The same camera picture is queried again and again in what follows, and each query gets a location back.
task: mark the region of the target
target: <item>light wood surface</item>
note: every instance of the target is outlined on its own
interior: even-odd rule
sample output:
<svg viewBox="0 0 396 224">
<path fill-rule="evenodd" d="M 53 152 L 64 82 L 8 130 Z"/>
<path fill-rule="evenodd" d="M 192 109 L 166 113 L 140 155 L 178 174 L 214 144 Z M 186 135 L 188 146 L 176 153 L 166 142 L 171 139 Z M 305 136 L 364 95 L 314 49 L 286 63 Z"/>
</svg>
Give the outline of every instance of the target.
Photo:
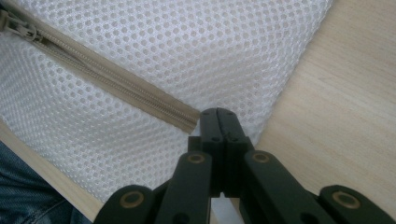
<svg viewBox="0 0 396 224">
<path fill-rule="evenodd" d="M 341 184 L 396 218 L 396 1 L 335 1 L 258 148 L 315 193 Z"/>
</svg>

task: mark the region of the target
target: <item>jeans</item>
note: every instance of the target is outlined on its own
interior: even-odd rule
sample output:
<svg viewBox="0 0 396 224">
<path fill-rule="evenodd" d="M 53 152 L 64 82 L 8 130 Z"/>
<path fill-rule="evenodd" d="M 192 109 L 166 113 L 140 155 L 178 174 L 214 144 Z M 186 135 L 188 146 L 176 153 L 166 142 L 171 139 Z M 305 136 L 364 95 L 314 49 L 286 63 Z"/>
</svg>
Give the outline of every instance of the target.
<svg viewBox="0 0 396 224">
<path fill-rule="evenodd" d="M 0 224 L 14 223 L 91 222 L 0 142 Z"/>
</svg>

